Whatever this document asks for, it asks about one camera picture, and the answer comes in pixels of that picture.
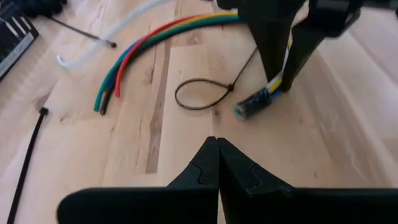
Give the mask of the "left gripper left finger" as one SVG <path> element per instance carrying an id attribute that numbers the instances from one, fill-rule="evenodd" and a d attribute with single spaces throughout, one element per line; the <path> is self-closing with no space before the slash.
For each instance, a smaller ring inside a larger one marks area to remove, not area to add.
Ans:
<path id="1" fill-rule="evenodd" d="M 58 205 L 58 224 L 217 224 L 220 145 L 208 137 L 165 187 L 88 188 Z"/>

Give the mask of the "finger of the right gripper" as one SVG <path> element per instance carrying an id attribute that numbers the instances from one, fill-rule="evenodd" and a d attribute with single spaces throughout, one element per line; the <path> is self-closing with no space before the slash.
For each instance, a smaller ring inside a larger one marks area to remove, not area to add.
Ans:
<path id="1" fill-rule="evenodd" d="M 299 8 L 238 10 L 239 18 L 249 26 L 269 80 L 284 72 L 293 42 L 293 22 L 298 12 Z"/>
<path id="2" fill-rule="evenodd" d="M 292 28 L 293 42 L 289 50 L 289 56 L 285 64 L 281 89 L 288 92 L 303 66 L 311 54 L 325 39 L 326 35 L 321 31 L 317 22 L 312 19 L 304 19 Z"/>

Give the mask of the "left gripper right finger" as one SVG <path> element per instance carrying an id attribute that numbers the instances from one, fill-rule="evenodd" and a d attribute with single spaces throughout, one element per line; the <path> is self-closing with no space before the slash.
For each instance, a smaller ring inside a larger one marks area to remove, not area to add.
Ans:
<path id="1" fill-rule="evenodd" d="M 398 189 L 294 187 L 219 138 L 227 224 L 398 224 Z"/>

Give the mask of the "black zip tie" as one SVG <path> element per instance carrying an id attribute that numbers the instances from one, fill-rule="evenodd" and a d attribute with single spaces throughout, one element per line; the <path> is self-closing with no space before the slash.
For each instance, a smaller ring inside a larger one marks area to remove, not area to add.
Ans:
<path id="1" fill-rule="evenodd" d="M 37 136 L 39 134 L 40 131 L 40 127 L 42 125 L 43 120 L 45 119 L 45 117 L 48 115 L 49 113 L 49 109 L 46 107 L 41 107 L 41 109 L 39 110 L 39 118 L 36 122 L 35 128 L 33 130 L 32 133 L 32 137 L 30 139 L 29 142 L 29 146 L 27 148 L 26 154 L 25 154 L 25 158 L 24 158 L 24 162 L 22 164 L 22 169 L 21 169 L 21 173 L 19 176 L 19 180 L 17 183 L 17 187 L 16 190 L 14 192 L 14 197 L 12 200 L 12 204 L 11 204 L 11 208 L 9 211 L 9 215 L 7 218 L 7 224 L 14 224 L 15 223 L 15 219 L 16 219 L 16 215 L 17 215 L 17 210 L 19 207 L 19 202 L 22 196 L 22 191 L 24 188 L 24 183 L 25 183 L 25 179 L 27 176 L 27 172 L 29 169 L 29 164 L 30 164 L 30 160 L 34 151 L 34 146 L 35 146 L 35 142 L 37 140 Z"/>
<path id="2" fill-rule="evenodd" d="M 66 27 L 67 29 L 70 29 L 70 30 L 72 30 L 74 32 L 77 32 L 77 33 L 81 34 L 81 35 L 84 35 L 87 38 L 90 38 L 90 39 L 93 39 L 93 40 L 98 40 L 98 41 L 100 41 L 102 43 L 105 43 L 106 45 L 108 45 L 109 47 L 111 47 L 113 49 L 117 47 L 117 43 L 115 43 L 115 42 L 113 42 L 111 40 L 102 39 L 101 37 L 98 37 L 98 36 L 93 35 L 91 33 L 88 33 L 88 32 L 82 31 L 80 29 L 77 29 L 75 27 L 72 27 L 72 26 L 70 26 L 70 25 L 68 25 L 68 24 L 66 24 L 64 22 L 61 22 L 61 21 L 59 21 L 59 20 L 57 20 L 57 19 L 55 19 L 55 18 L 53 18 L 51 16 L 47 16 L 47 19 L 50 19 L 51 21 L 54 21 L 57 24 L 60 24 L 61 26 Z"/>
<path id="3" fill-rule="evenodd" d="M 218 103 L 220 103 L 223 99 L 225 99 L 231 92 L 234 91 L 235 85 L 237 83 L 237 81 L 239 80 L 240 76 L 243 74 L 243 71 L 246 69 L 246 67 L 248 66 L 249 62 L 251 61 L 251 59 L 253 58 L 253 56 L 255 55 L 255 53 L 258 51 L 258 47 L 255 47 L 254 50 L 252 51 L 251 55 L 249 56 L 249 58 L 247 59 L 247 61 L 245 62 L 245 64 L 243 65 L 242 69 L 239 71 L 237 77 L 234 79 L 234 81 L 232 83 L 229 84 L 224 84 L 215 80 L 210 80 L 207 78 L 192 78 L 190 80 L 184 81 L 181 84 L 179 84 L 179 86 L 175 89 L 174 92 L 174 98 L 175 98 L 175 102 L 176 104 L 179 105 L 179 107 L 185 109 L 185 110 L 190 110 L 190 111 L 200 111 L 200 110 L 207 110 L 208 108 L 214 107 L 216 106 Z M 206 106 L 188 106 L 183 104 L 177 97 L 179 90 L 184 87 L 185 85 L 194 83 L 194 82 L 203 82 L 203 83 L 209 83 L 211 85 L 215 85 L 218 86 L 220 88 L 224 88 L 226 89 L 224 95 L 222 95 L 218 100 L 214 101 L 213 103 L 210 103 L 209 105 Z"/>

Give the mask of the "small black connector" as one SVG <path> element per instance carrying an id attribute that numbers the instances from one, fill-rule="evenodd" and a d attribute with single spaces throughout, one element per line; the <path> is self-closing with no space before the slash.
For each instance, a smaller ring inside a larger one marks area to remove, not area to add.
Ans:
<path id="1" fill-rule="evenodd" d="M 258 112 L 270 106 L 275 98 L 280 94 L 280 90 L 269 93 L 267 88 L 263 88 L 245 100 L 234 106 L 234 113 L 241 119 L 249 119 Z"/>

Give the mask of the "black slotted cable raceway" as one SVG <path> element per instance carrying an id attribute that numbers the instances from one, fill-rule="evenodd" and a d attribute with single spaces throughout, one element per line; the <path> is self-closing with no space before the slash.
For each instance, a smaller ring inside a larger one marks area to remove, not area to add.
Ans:
<path id="1" fill-rule="evenodd" d="M 37 29 L 15 2 L 0 1 L 0 82 L 38 36 Z"/>

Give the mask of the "black work glove grey cuff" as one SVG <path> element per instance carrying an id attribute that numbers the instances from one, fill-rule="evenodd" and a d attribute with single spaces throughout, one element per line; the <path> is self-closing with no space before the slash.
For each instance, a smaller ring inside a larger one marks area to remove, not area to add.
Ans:
<path id="1" fill-rule="evenodd" d="M 11 0 L 30 18 L 60 14 L 68 0 Z"/>

